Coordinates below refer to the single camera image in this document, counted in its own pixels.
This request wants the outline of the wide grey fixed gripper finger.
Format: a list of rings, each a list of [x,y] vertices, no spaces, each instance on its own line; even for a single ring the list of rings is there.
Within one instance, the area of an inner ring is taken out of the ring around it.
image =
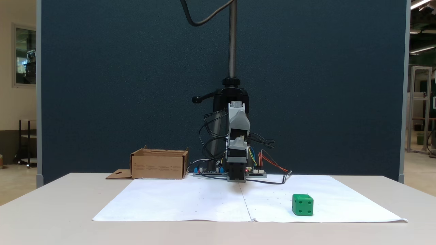
[[[234,140],[232,140],[232,149],[236,149],[236,150],[247,149],[247,142],[245,140],[244,135],[241,135],[240,137],[236,137]]]

